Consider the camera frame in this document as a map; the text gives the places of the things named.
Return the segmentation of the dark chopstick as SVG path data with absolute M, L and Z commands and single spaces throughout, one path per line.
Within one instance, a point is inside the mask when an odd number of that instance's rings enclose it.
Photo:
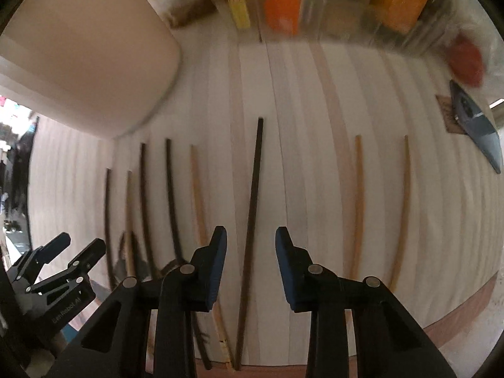
M 257 216 L 259 183 L 261 174 L 263 132 L 264 132 L 264 119 L 263 117 L 259 117 L 257 121 L 257 129 L 255 136 L 253 172 L 250 186 L 247 231 L 246 231 L 245 248 L 243 254 L 243 274 L 240 290 L 236 359 L 235 359 L 237 371 L 240 371 L 242 368 L 246 323 L 249 312 L 249 296 L 250 296 L 252 265 L 254 256 L 255 224 Z
M 139 158 L 139 195 L 142 215 L 142 230 L 144 237 L 144 246 L 147 256 L 147 262 L 150 269 L 150 275 L 153 280 L 159 278 L 159 271 L 156 267 L 154 254 L 150 238 L 150 216 L 148 212 L 148 195 L 147 195 L 147 170 L 146 170 L 146 149 L 145 142 L 140 143 L 140 158 Z
M 110 202 L 110 182 L 111 182 L 111 169 L 106 169 L 105 175 L 105 190 L 104 190 L 104 241 L 106 245 L 106 266 L 108 273 L 108 285 L 111 291 L 113 291 L 117 282 L 114 276 L 114 263 L 112 255 L 112 244 L 110 237 L 110 216 L 109 216 L 109 202 Z
M 172 140 L 167 138 L 165 140 L 165 156 L 166 156 L 166 170 L 167 170 L 167 193 L 168 193 L 168 213 L 174 244 L 175 261 L 178 266 L 186 265 L 187 261 L 184 258 L 182 245 L 180 241 L 180 229 L 177 220 L 177 211 L 175 203 L 174 191 L 174 175 L 173 175 L 173 162 L 172 162 Z M 205 334 L 200 329 L 196 312 L 191 313 L 192 331 L 197 342 L 197 348 L 200 352 L 203 366 L 206 370 L 212 370 L 212 363 L 206 348 Z

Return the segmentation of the light wooden chopstick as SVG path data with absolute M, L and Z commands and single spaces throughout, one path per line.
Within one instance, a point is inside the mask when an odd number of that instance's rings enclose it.
M 404 260 L 406 244 L 408 241 L 409 231 L 409 214 L 411 207 L 411 185 L 412 185 L 412 162 L 411 151 L 409 146 L 409 137 L 404 137 L 404 170 L 403 170 L 403 195 L 402 195 L 402 211 L 400 220 L 400 232 L 396 246 L 396 254 L 390 275 L 389 288 L 392 292 L 396 291 L 399 277 L 402 271 L 402 263 Z
M 196 215 L 197 237 L 201 247 L 209 243 L 207 226 L 205 223 L 205 209 L 203 203 L 203 193 L 201 180 L 199 175 L 198 154 L 195 145 L 190 146 L 191 158 L 191 187 Z M 228 334 L 226 332 L 225 323 L 222 317 L 221 304 L 216 300 L 212 309 L 212 317 L 214 319 L 215 331 L 220 342 L 220 348 L 223 354 L 224 362 L 227 369 L 234 373 L 232 349 L 229 345 Z
M 126 274 L 129 277 L 136 275 L 135 259 L 132 247 L 132 210 L 131 210 L 131 184 L 132 172 L 126 174 L 126 202 L 125 202 L 125 256 L 126 256 Z
M 364 160 L 362 136 L 357 135 L 354 139 L 355 146 L 355 203 L 354 203 L 354 251 L 350 277 L 357 279 L 360 267 L 360 255 L 364 236 L 364 215 L 365 215 L 365 180 L 364 180 Z

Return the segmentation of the striped cat table mat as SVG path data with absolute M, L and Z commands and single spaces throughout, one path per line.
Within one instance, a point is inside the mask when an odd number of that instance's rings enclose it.
M 104 236 L 111 169 L 110 237 L 125 228 L 132 172 L 132 228 L 143 236 L 140 143 L 147 144 L 150 238 L 157 268 L 174 258 L 165 140 L 172 140 L 175 203 L 185 257 L 198 245 L 190 146 L 197 147 L 207 232 L 226 228 L 220 305 L 231 344 L 247 231 L 255 136 L 264 119 L 254 262 L 241 376 L 303 376 L 309 316 L 284 296 L 274 248 L 286 226 L 313 261 L 351 278 L 355 146 L 362 136 L 365 215 L 357 279 L 389 283 L 400 232 L 404 137 L 412 162 L 408 241 L 396 297 L 427 329 L 460 377 L 475 374 L 503 329 L 503 178 L 461 134 L 446 130 L 438 97 L 449 93 L 442 60 L 339 43 L 238 43 L 217 17 L 177 35 L 184 62 L 152 120 L 105 141 L 40 119 L 30 169 L 35 246 L 61 232 L 71 246 L 44 269 L 63 269 Z

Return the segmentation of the cream cylindrical utensil holder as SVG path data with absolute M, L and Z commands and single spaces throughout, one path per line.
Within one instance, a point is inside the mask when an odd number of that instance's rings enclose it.
M 1 0 L 1 92 L 76 130 L 134 130 L 164 101 L 180 62 L 147 0 Z

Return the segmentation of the plastic bag with red item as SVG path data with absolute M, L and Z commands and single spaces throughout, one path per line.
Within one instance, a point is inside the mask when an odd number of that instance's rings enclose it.
M 462 84 L 480 88 L 484 81 L 484 61 L 479 48 L 459 33 L 446 49 L 449 68 Z

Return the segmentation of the clear plastic organizer tray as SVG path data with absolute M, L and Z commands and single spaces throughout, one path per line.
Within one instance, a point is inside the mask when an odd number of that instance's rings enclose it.
M 251 27 L 238 30 L 227 0 L 212 0 L 232 35 L 240 42 L 333 39 L 422 55 L 442 43 L 454 29 L 453 0 L 428 0 L 415 26 L 406 35 L 384 26 L 371 0 L 302 0 L 298 34 L 290 36 L 273 31 L 267 25 L 265 1 L 246 0 Z

